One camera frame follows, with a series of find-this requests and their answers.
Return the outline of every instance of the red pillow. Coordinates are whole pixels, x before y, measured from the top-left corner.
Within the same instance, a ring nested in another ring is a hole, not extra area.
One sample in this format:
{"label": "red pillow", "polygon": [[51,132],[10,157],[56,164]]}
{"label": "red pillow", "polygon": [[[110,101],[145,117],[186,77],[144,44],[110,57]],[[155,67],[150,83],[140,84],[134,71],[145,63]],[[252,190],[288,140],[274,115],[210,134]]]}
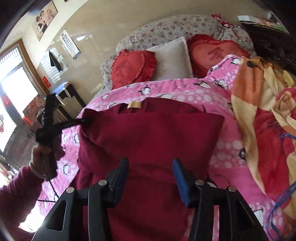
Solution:
{"label": "red pillow", "polygon": [[112,65],[113,89],[137,82],[149,81],[156,68],[155,53],[124,49]]}
{"label": "red pillow", "polygon": [[192,71],[204,78],[209,69],[222,61],[228,54],[250,57],[250,54],[231,40],[218,41],[205,34],[196,34],[187,40]]}

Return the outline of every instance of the beige wall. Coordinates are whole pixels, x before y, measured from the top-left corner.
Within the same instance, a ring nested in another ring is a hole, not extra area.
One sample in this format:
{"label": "beige wall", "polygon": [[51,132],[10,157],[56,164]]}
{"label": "beige wall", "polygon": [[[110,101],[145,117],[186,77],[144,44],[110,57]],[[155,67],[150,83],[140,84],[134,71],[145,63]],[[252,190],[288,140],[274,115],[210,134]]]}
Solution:
{"label": "beige wall", "polygon": [[[58,55],[62,54],[69,68],[59,74],[60,79],[52,83],[50,90],[70,81],[86,103],[102,86],[101,64],[116,52],[116,45],[122,38],[147,23],[181,14],[221,13],[232,23],[238,23],[238,15],[266,17],[252,0],[68,0],[66,3],[54,0],[54,3],[58,14],[41,41],[38,42],[32,28],[34,18],[22,35],[23,41],[37,72],[49,81],[40,60],[47,49],[55,48]],[[71,59],[59,40],[63,29],[81,51],[76,60]],[[79,111],[79,106],[75,105],[71,106]]]}
{"label": "beige wall", "polygon": [[87,1],[88,0],[69,0],[65,3],[64,0],[53,0],[58,14],[48,26],[40,42],[32,27],[36,16],[26,13],[12,29],[1,50],[4,50],[9,45],[22,38],[29,57],[35,68],[37,68],[44,52],[47,50],[50,42],[56,36],[58,31]]}

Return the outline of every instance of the white pillow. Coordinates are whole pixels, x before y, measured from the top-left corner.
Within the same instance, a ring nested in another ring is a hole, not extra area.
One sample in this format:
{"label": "white pillow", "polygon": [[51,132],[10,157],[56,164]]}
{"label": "white pillow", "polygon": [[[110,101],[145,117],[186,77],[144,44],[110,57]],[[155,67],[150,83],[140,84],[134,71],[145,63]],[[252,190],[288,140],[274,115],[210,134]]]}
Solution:
{"label": "white pillow", "polygon": [[157,60],[151,81],[193,78],[185,37],[151,47],[147,51],[155,52]]}

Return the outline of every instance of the bracelet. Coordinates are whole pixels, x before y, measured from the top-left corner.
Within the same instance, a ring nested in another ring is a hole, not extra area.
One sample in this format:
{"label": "bracelet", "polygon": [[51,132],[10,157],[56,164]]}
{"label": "bracelet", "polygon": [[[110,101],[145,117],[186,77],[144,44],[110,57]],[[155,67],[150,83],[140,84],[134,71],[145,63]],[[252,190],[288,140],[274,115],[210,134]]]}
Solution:
{"label": "bracelet", "polygon": [[34,169],[34,167],[31,165],[31,163],[32,163],[32,160],[29,162],[29,167],[30,167],[31,172],[32,172],[35,176],[37,176],[37,177],[39,177],[39,178],[41,178],[41,179],[45,179],[46,176],[45,176],[45,175],[41,175],[41,174],[39,174],[39,173]]}

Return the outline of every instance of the red blanket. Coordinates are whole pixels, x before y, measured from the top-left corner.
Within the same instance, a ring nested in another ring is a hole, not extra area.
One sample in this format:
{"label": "red blanket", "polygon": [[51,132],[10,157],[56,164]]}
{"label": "red blanket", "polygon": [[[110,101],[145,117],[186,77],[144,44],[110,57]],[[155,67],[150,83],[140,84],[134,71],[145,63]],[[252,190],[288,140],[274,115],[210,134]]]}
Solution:
{"label": "red blanket", "polygon": [[224,117],[163,98],[147,98],[141,109],[126,104],[102,112],[86,109],[83,117],[93,122],[80,130],[80,170],[73,186],[90,187],[122,157],[130,161],[121,202],[109,210],[113,239],[182,238],[189,211],[175,184],[173,158],[179,157],[197,178],[207,176]]}

